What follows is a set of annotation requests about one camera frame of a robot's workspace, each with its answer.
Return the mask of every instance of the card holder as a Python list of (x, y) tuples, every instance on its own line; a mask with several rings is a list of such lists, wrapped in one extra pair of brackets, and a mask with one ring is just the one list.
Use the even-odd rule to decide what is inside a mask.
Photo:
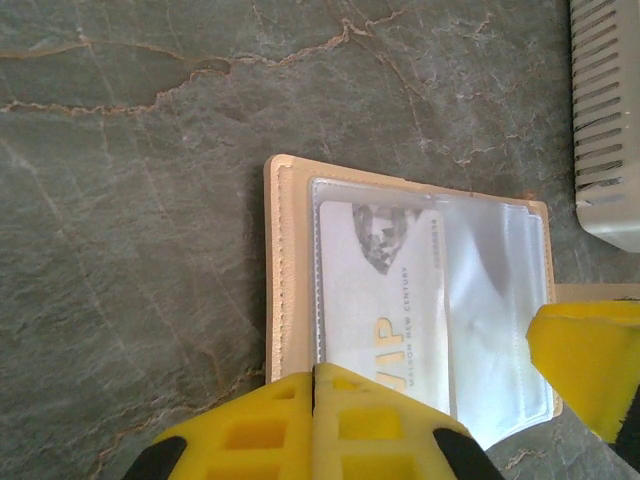
[[(376, 271), (374, 264), (377, 262), (378, 273), (380, 270), (384, 271), (385, 269), (387, 269), (387, 273), (391, 271), (393, 268), (391, 264), (393, 264), (395, 260), (389, 263), (389, 258), (394, 255), (394, 258), (400, 258), (402, 256), (402, 253), (394, 250), (394, 241), (403, 237), (403, 232), (406, 233), (405, 227), (409, 227), (407, 230), (409, 232), (411, 232), (412, 229), (414, 232), (417, 232), (414, 240), (419, 244), (420, 242), (426, 242), (426, 239), (429, 238), (430, 215), (435, 219), (439, 228), (437, 236), (439, 236), (441, 242), (446, 243), (446, 248), (441, 252), (441, 256), (443, 257), (443, 259), (441, 259), (444, 267), (443, 272), (447, 280), (449, 280), (454, 273), (456, 274), (456, 279), (453, 284), (445, 281), (441, 288), (440, 296), (442, 300), (439, 303), (442, 306), (440, 307), (440, 315), (444, 317), (445, 320), (444, 328), (442, 328), (442, 322), (440, 322), (438, 324), (439, 328), (436, 329), (435, 333), (431, 331), (428, 335), (431, 340), (436, 339), (436, 341), (430, 343), (431, 348), (428, 349), (428, 352), (433, 354), (433, 357), (431, 359), (418, 359), (418, 363), (421, 365), (429, 366), (427, 370), (429, 370), (431, 374), (437, 373), (437, 380), (429, 378), (428, 374), (425, 375), (420, 371), (420, 375), (417, 375), (417, 377), (424, 381), (425, 385), (428, 384), (432, 388), (430, 391), (431, 398), (419, 398), (419, 396), (418, 398), (425, 401), (425, 403), (437, 406), (443, 411), (448, 411), (454, 416), (461, 415), (464, 417), (465, 412), (472, 411), (472, 409), (469, 409), (465, 404), (465, 401), (471, 397), (469, 391), (474, 390), (471, 384), (472, 382), (470, 383), (469, 380), (469, 378), (473, 379), (473, 376), (467, 375), (465, 377), (463, 375), (462, 379), (459, 378), (459, 372), (464, 370), (456, 369), (455, 365), (460, 362), (464, 363), (464, 357), (458, 356), (459, 358), (456, 359), (455, 351), (456, 345), (460, 343), (460, 339), (464, 338), (464, 335), (458, 333), (458, 330), (463, 327), (469, 328), (469, 325), (473, 326), (473, 323), (467, 325), (459, 319), (464, 319), (464, 315), (460, 313), (463, 311), (464, 305), (469, 304), (469, 302), (474, 299), (474, 290), (472, 287), (474, 284), (477, 284), (477, 278), (474, 281), (474, 275), (470, 275), (469, 278), (467, 278), (464, 275), (456, 273), (456, 269), (459, 268), (458, 264), (460, 262), (458, 259), (464, 258), (464, 255), (469, 255), (469, 249), (464, 248), (465, 241), (469, 243), (471, 241), (470, 239), (475, 239), (476, 241), (482, 240), (483, 236), (476, 232), (475, 236), (469, 235), (462, 238), (459, 234), (461, 230), (456, 229), (455, 225), (456, 222), (460, 225), (477, 225), (477, 228), (480, 229), (479, 231), (486, 231), (486, 235), (488, 235), (484, 238), (485, 243), (483, 245), (485, 247), (495, 247), (497, 244), (495, 241), (492, 243), (491, 237), (491, 235), (494, 235), (495, 230), (492, 233), (491, 229), (485, 228), (488, 218), (487, 212), (485, 211), (483, 214), (484, 221), (482, 218), (478, 220), (476, 217), (482, 217), (480, 213), (482, 213), (483, 208), (485, 210), (496, 210), (496, 205), (503, 205), (503, 207), (497, 209), (500, 210), (500, 212), (494, 211), (493, 215), (498, 215), (503, 224), (508, 225), (509, 228), (512, 229), (516, 228), (518, 232), (520, 232), (514, 236), (513, 233), (507, 235), (507, 232), (502, 231), (502, 238), (519, 239), (516, 245), (511, 247), (514, 259), (517, 261), (511, 262), (510, 265), (512, 265), (511, 268), (514, 271), (511, 272), (510, 275), (518, 276), (522, 274), (522, 271), (526, 273), (532, 269), (533, 265), (540, 266), (539, 270), (543, 272), (543, 274), (538, 275), (535, 279), (527, 281), (526, 285), (521, 286), (523, 292), (528, 292), (526, 296), (529, 305), (526, 306), (526, 302), (523, 303), (522, 298), (516, 295), (519, 300), (517, 302), (515, 302), (515, 300), (512, 301), (512, 304), (515, 306), (517, 303), (519, 310), (516, 311), (514, 307), (511, 312), (513, 318), (509, 318), (508, 315), (505, 317), (505, 321), (511, 322), (509, 324), (510, 328), (505, 330), (510, 332), (511, 337), (509, 337), (510, 340), (504, 345), (511, 345), (509, 348), (511, 348), (510, 351), (513, 355), (528, 355), (528, 353), (522, 351), (522, 349), (519, 352), (515, 350), (516, 345), (522, 345), (522, 339), (524, 338), (523, 332), (526, 332), (526, 329), (523, 330), (523, 324), (518, 324), (518, 322), (515, 321), (515, 319), (526, 317), (518, 312), (522, 309), (533, 308), (532, 305), (540, 302), (552, 302), (554, 300), (548, 217), (544, 204), (526, 200), (504, 199), (475, 193), (458, 192), (287, 155), (278, 155), (272, 158), (267, 164), (265, 169), (265, 192), (268, 250), (267, 269), (269, 278), (267, 316), (268, 381), (277, 380), (296, 371), (308, 371), (312, 368), (313, 363), (318, 360), (332, 361), (331, 346), (329, 345), (329, 351), (327, 351), (327, 345), (323, 345), (323, 340), (328, 338), (331, 341), (334, 337), (331, 334), (327, 334), (326, 325), (320, 321), (326, 314), (326, 312), (323, 311), (326, 299), (323, 297), (324, 292), (322, 289), (316, 288), (323, 273), (322, 255), (319, 254), (322, 247), (320, 243), (322, 236), (321, 217), (323, 215), (326, 218), (341, 218), (342, 220), (338, 219), (334, 222), (336, 223), (336, 228), (339, 226), (340, 221), (345, 222), (349, 218), (351, 218), (352, 223), (355, 221), (355, 218), (359, 218), (359, 221), (362, 223), (362, 219), (369, 217), (375, 218), (378, 223), (380, 223), (380, 221), (383, 222), (378, 225), (378, 234), (387, 229), (387, 237), (391, 238), (392, 241), (381, 245), (380, 239), (383, 238), (382, 243), (384, 243), (384, 235), (382, 237), (378, 235), (376, 239), (374, 238), (375, 235), (371, 237), (371, 232), (366, 231), (366, 228), (360, 232), (360, 238), (358, 240), (358, 248), (360, 249), (360, 253), (362, 253), (363, 247), (360, 241), (367, 235), (370, 235), (371, 238), (368, 248), (372, 251), (369, 252), (371, 257), (369, 260), (371, 261), (369, 262), (368, 268), (370, 271)], [(397, 221), (395, 227), (391, 225), (393, 224), (392, 220), (394, 218)], [(411, 235), (405, 235), (405, 237), (405, 242), (413, 241)], [(345, 249), (338, 247), (332, 248), (338, 252), (338, 255), (346, 255), (343, 251)], [(487, 261), (487, 259), (492, 258), (491, 255), (494, 255), (496, 256), (495, 261), (498, 262), (495, 265), (499, 265), (501, 260), (500, 256), (496, 253), (499, 251), (499, 248), (494, 248), (491, 250), (491, 254), (484, 254), (482, 256), (482, 261)], [(414, 262), (405, 261), (406, 265), (408, 265), (407, 268), (413, 269), (412, 272), (420, 271), (418, 267), (421, 263), (433, 262), (432, 257), (429, 259), (416, 255), (414, 255)], [(348, 268), (345, 270), (345, 275), (349, 274), (348, 270)], [(507, 295), (509, 293), (508, 277), (498, 278), (501, 272), (504, 273), (504, 269), (492, 268), (491, 275), (493, 275), (494, 278), (489, 278), (488, 285), (495, 284), (500, 287), (497, 288), (497, 291), (501, 292), (501, 298), (508, 299), (511, 298)], [(402, 284), (400, 283), (400, 286), (396, 285), (396, 288), (399, 289), (397, 290), (399, 292), (398, 294), (402, 295)], [(362, 289), (356, 289), (356, 294), (358, 294), (358, 291), (362, 293)], [(418, 293), (413, 293), (411, 297), (419, 298), (419, 295)], [(370, 300), (366, 305), (373, 308), (375, 307), (373, 302), (375, 302), (375, 298), (374, 300)], [(376, 358), (382, 355), (378, 360), (378, 366), (384, 367), (382, 373), (388, 375), (380, 379), (383, 380), (381, 383), (399, 388), (401, 382), (397, 380), (398, 378), (404, 379), (405, 382), (407, 382), (407, 379), (403, 377), (403, 373), (406, 372), (401, 369), (398, 370), (399, 365), (401, 365), (399, 362), (401, 355), (399, 355), (399, 353), (404, 354), (404, 360), (407, 360), (408, 352), (406, 350), (402, 352), (400, 352), (400, 350), (394, 350), (396, 345), (394, 345), (393, 342), (398, 341), (396, 338), (398, 334), (402, 333), (402, 335), (406, 336), (406, 332), (400, 328), (402, 325), (394, 325), (391, 319), (388, 319), (384, 315), (372, 315), (375, 318), (372, 320), (373, 323), (368, 326), (368, 330), (365, 331), (362, 329), (362, 326), (356, 326), (354, 332), (343, 338), (361, 339), (367, 337), (371, 340), (371, 338), (375, 339), (375, 337), (372, 337), (375, 333), (378, 336), (379, 345), (377, 347), (381, 348), (382, 351), (381, 353), (373, 352), (374, 366)], [(339, 322), (334, 323), (335, 324), (332, 324), (332, 328), (342, 329), (343, 333), (344, 330), (351, 328), (346, 324), (341, 326)], [(418, 333), (419, 338), (424, 336), (427, 336), (424, 332)], [(346, 355), (349, 354), (348, 348), (342, 351), (347, 352)], [(424, 352), (424, 350), (421, 349), (418, 355), (421, 355), (421, 352)], [(416, 358), (413, 360), (413, 386), (416, 387)], [(349, 361), (353, 360), (342, 359), (341, 361), (347, 362), (345, 366), (349, 366)], [(376, 373), (376, 370), (371, 373), (374, 379)], [(559, 414), (561, 411), (562, 404), (558, 398), (553, 397), (552, 402), (548, 401), (550, 395), (550, 389), (547, 388), (548, 386), (543, 386), (537, 390), (535, 390), (535, 388), (528, 388), (525, 389), (528, 395), (521, 395), (521, 392), (524, 390), (522, 386), (519, 386), (520, 382), (524, 382), (523, 385), (526, 386), (535, 385), (536, 381), (540, 380), (539, 378), (534, 378), (532, 381), (529, 375), (530, 373), (531, 372), (527, 371), (520, 372), (517, 379), (512, 382), (511, 387), (508, 385), (496, 385), (493, 387), (494, 393), (495, 391), (506, 392), (505, 398), (511, 400), (517, 399), (518, 418), (515, 418), (514, 415), (507, 415), (507, 421), (498, 421), (500, 425), (499, 430), (494, 432), (489, 432), (485, 427), (480, 426), (484, 431), (489, 433), (486, 435), (486, 441), (481, 442), (485, 446), (487, 443), (495, 443), (495, 441), (499, 440), (498, 437), (500, 435), (514, 433), (514, 428), (516, 430), (518, 428), (525, 428), (530, 424), (539, 423), (550, 417), (549, 407), (542, 409), (539, 408), (540, 405), (545, 403), (548, 405), (550, 403), (552, 409), (555, 406), (555, 414)], [(534, 390), (539, 392), (538, 398), (532, 395), (532, 392), (535, 393)], [(486, 396), (485, 399), (487, 401), (486, 404), (478, 401), (472, 402), (472, 406), (483, 412), (482, 418), (487, 418), (488, 422), (492, 422), (496, 420), (496, 418), (492, 420), (491, 415), (494, 415), (494, 411), (498, 405), (495, 402), (491, 403), (490, 396)]]

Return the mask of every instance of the white vent grille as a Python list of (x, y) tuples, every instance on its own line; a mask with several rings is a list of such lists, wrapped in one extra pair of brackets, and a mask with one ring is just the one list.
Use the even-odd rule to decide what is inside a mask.
[(578, 217), (640, 252), (640, 0), (571, 1), (571, 45)]

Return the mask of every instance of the white card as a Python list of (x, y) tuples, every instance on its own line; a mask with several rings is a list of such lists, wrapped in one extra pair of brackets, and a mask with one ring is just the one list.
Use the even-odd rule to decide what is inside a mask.
[(440, 214), (334, 201), (319, 210), (322, 357), (449, 413)]

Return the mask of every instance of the marble surface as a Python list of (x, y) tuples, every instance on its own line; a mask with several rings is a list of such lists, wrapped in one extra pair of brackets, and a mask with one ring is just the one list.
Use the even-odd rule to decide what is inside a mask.
[[(544, 200), (558, 281), (640, 281), (575, 218), (564, 1), (2, 5), (2, 478), (119, 478), (263, 382), (276, 153)], [(637, 478), (568, 411), (490, 454)]]

